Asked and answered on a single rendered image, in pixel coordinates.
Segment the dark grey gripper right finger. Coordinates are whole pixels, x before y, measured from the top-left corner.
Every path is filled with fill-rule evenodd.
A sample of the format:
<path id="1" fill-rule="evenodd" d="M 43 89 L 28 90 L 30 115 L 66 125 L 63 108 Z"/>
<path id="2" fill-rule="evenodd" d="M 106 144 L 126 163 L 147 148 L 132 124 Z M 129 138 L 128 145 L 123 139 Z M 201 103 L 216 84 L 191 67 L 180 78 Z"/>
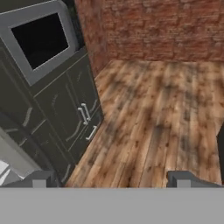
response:
<path id="1" fill-rule="evenodd" d="M 223 188 L 223 185 L 218 185 L 200 178 L 197 178 L 194 174 L 189 171 L 168 171 L 167 187 L 174 188 Z"/>

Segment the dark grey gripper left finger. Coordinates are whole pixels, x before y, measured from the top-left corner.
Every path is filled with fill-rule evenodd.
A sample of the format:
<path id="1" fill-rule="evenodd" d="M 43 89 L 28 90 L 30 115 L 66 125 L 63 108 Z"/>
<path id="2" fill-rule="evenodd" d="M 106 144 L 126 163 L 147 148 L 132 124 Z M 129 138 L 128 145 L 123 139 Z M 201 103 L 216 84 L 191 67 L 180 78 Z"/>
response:
<path id="1" fill-rule="evenodd" d="M 23 180 L 3 185 L 4 188 L 48 188 L 57 186 L 52 171 L 34 171 Z"/>

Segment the dark green cupboard door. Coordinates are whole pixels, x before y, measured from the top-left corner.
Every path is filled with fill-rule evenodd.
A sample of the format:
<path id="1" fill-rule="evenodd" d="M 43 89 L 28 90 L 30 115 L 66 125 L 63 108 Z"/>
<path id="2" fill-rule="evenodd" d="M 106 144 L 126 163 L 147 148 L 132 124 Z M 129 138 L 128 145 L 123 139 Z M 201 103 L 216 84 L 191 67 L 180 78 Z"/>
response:
<path id="1" fill-rule="evenodd" d="M 88 56 L 85 55 L 75 62 L 68 69 L 67 74 L 86 118 L 87 114 L 81 106 L 82 103 L 87 104 L 87 109 L 92 119 L 94 112 L 99 106 L 99 96 Z"/>
<path id="2" fill-rule="evenodd" d="M 35 100 L 43 110 L 59 140 L 69 151 L 85 129 L 80 105 L 65 73 L 52 81 L 35 95 Z"/>

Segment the black appliance edge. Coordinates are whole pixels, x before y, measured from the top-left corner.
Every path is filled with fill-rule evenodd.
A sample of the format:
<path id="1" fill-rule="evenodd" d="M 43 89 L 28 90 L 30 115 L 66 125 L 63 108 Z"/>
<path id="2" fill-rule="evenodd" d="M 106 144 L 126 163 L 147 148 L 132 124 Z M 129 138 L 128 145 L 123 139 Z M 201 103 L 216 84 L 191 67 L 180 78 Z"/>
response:
<path id="1" fill-rule="evenodd" d="M 218 153 L 220 160 L 220 175 L 221 181 L 224 185 L 224 123 L 221 125 L 219 133 L 217 135 Z"/>

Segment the dark green drawer front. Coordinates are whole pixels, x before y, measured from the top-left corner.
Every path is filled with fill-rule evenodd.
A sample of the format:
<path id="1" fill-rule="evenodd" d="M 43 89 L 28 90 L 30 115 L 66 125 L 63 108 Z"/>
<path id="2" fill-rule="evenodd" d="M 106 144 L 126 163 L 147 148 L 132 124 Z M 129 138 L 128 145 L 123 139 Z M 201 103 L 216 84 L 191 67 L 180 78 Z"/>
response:
<path id="1" fill-rule="evenodd" d="M 87 127 L 79 134 L 78 138 L 75 140 L 74 144 L 72 145 L 71 149 L 69 150 L 69 154 L 72 156 L 72 159 L 74 161 L 74 163 L 77 165 L 79 163 L 79 161 L 81 160 L 82 155 L 85 153 L 87 147 L 89 146 L 89 144 L 91 143 L 92 139 L 94 138 L 97 130 L 99 129 L 99 127 L 101 126 L 103 121 L 103 113 L 102 113 L 102 109 L 98 108 L 90 123 L 87 125 Z M 94 136 L 92 137 L 91 140 L 87 141 L 86 137 L 89 136 L 89 134 L 92 132 L 93 130 L 93 126 L 96 125 L 97 126 L 97 130 L 94 133 Z"/>

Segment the dark green tall cupboard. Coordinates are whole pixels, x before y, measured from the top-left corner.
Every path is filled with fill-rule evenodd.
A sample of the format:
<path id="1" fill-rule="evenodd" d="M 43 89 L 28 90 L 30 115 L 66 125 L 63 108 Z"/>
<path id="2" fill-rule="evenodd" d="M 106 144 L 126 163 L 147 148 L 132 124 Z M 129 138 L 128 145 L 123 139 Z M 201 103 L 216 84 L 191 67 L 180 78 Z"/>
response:
<path id="1" fill-rule="evenodd" d="M 67 71 L 75 62 L 85 55 L 89 58 L 75 2 L 62 1 L 69 10 L 79 48 L 72 57 L 34 85 L 26 81 L 0 39 L 0 128 L 40 169 L 55 171 L 57 182 L 64 185 L 77 164 L 35 100 L 40 90 L 62 74 L 68 77 Z"/>

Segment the grey built-in oven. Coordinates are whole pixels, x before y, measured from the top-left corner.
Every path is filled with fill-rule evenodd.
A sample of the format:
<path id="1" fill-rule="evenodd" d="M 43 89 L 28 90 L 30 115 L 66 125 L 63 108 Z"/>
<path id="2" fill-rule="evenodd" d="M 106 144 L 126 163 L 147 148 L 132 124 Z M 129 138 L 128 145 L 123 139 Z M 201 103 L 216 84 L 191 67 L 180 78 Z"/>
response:
<path id="1" fill-rule="evenodd" d="M 0 0 L 0 39 L 31 86 L 79 48 L 62 0 Z"/>

